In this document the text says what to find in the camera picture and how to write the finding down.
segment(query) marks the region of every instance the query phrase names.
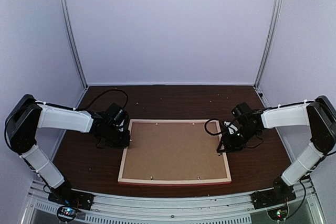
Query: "black mounting plate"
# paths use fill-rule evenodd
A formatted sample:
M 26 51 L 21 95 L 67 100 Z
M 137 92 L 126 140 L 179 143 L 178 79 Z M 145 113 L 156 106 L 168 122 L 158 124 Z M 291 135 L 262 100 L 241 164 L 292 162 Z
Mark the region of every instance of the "black mounting plate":
M 265 191 L 256 191 L 251 194 L 252 203 L 254 209 L 260 209 L 265 207 L 272 207 L 279 204 L 284 204 L 287 201 L 292 201 L 296 199 L 296 195 L 293 191 L 287 192 L 283 197 L 275 197 L 274 189 Z
M 91 210 L 91 206 L 92 206 L 93 198 L 94 198 L 93 194 L 84 193 L 82 191 L 71 190 L 71 196 L 73 196 L 75 199 L 78 199 L 78 201 L 79 201 L 79 209 Z M 53 194 L 49 194 L 48 200 L 52 201 L 52 202 L 55 202 L 55 203 L 58 203 L 58 204 L 64 205 L 64 203 L 61 202 Z M 77 208 L 77 202 L 73 202 L 72 204 L 70 204 L 70 207 Z

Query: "robotic arm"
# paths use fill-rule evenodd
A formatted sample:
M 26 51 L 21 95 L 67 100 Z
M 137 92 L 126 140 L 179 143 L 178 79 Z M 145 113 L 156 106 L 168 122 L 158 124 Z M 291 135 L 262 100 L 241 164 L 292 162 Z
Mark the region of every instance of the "robotic arm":
M 71 189 L 70 182 L 37 145 L 36 130 L 48 127 L 89 133 L 107 147 L 124 148 L 130 142 L 128 120 L 127 112 L 115 103 L 102 112 L 77 111 L 40 102 L 26 94 L 6 119 L 5 138 L 8 136 L 8 147 L 48 185 L 52 192 L 49 200 L 70 206 L 80 205 L 80 208 L 89 210 L 93 195 Z
M 223 127 L 224 133 L 217 149 L 219 153 L 242 150 L 251 137 L 259 136 L 265 129 L 294 125 L 310 126 L 311 142 L 295 162 L 274 180 L 274 188 L 252 194 L 256 209 L 282 204 L 286 199 L 295 199 L 293 185 L 313 171 L 336 143 L 336 110 L 325 96 L 310 102 L 260 110 L 252 110 L 246 103 L 242 103 L 232 110 L 232 114 L 241 127 L 231 133 L 228 126 L 232 123 Z

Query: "white wall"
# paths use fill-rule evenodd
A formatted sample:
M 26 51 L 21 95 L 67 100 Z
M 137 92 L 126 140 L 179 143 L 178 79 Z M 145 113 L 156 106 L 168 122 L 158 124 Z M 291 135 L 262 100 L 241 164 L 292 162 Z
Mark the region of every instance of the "white wall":
M 274 2 L 67 1 L 89 84 L 252 84 Z
M 336 106 L 336 1 L 283 0 L 261 89 L 271 105 L 325 94 Z M 308 145 L 308 127 L 282 129 L 297 157 Z M 311 174 L 328 223 L 336 219 L 336 155 Z
M 0 132 L 25 93 L 36 99 L 75 105 L 82 93 L 71 57 L 59 0 L 0 0 Z M 50 156 L 58 130 L 39 131 Z M 18 223 L 32 172 L 0 141 L 0 223 Z

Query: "metal corner post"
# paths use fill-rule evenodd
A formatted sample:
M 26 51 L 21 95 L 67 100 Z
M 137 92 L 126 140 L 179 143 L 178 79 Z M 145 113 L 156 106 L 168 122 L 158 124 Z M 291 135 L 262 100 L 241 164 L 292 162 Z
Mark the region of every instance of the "metal corner post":
M 255 87 L 256 90 L 259 90 L 261 79 L 262 79 L 262 76 L 263 76 L 264 71 L 265 71 L 267 60 L 268 60 L 270 50 L 271 50 L 271 47 L 272 47 L 272 42 L 274 40 L 274 35 L 275 35 L 277 22 L 278 22 L 278 19 L 279 19 L 281 5 L 282 5 L 282 0 L 274 0 L 271 22 L 270 22 L 270 25 L 269 25 L 269 30 L 268 30 L 268 35 L 267 35 L 267 39 L 266 39 L 264 52 L 262 54 L 263 57 L 261 59 L 260 67 L 259 67 L 259 70 L 258 70 L 258 75 L 257 75 L 256 81 L 255 81 L 255 84 L 254 84 L 254 87 Z
M 84 76 L 83 67 L 80 63 L 80 59 L 79 59 L 79 56 L 78 56 L 78 51 L 77 51 L 77 47 L 76 47 L 76 43 L 75 43 L 74 33 L 72 31 L 71 22 L 70 22 L 67 0 L 60 0 L 60 1 L 61 1 L 63 17 L 64 17 L 64 21 L 65 21 L 65 25 L 66 25 L 66 31 L 67 31 L 67 35 L 68 35 L 68 40 L 69 40 L 69 44 L 70 44 L 71 53 L 72 53 L 72 56 L 74 58 L 75 65 L 76 65 L 76 68 L 77 68 L 77 72 L 79 74 L 79 78 L 81 80 L 83 88 L 86 89 L 88 87 L 88 85 L 87 85 L 87 82 L 86 82 L 86 79 L 85 79 L 85 76 Z

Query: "wooden frame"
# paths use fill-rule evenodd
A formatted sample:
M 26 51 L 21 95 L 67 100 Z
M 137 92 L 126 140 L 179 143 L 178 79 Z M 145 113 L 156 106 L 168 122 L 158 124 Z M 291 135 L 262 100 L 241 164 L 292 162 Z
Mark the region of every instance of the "wooden frame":
M 132 132 L 133 123 L 202 123 L 204 124 L 207 120 L 147 120 L 147 119 L 131 119 L 129 124 L 129 131 Z M 218 121 L 214 122 L 216 124 L 216 129 L 221 131 Z M 226 178 L 218 179 L 194 179 L 194 180 L 149 180 L 149 179 L 129 179 L 123 178 L 125 162 L 127 157 L 128 148 L 125 148 L 122 155 L 121 166 L 119 170 L 118 182 L 119 184 L 136 184 L 136 185 L 158 185 L 158 186 L 186 186 L 186 185 L 216 185 L 216 184 L 228 184 L 231 183 L 231 175 L 228 165 L 228 160 L 226 153 L 222 154 L 224 169 L 226 173 Z

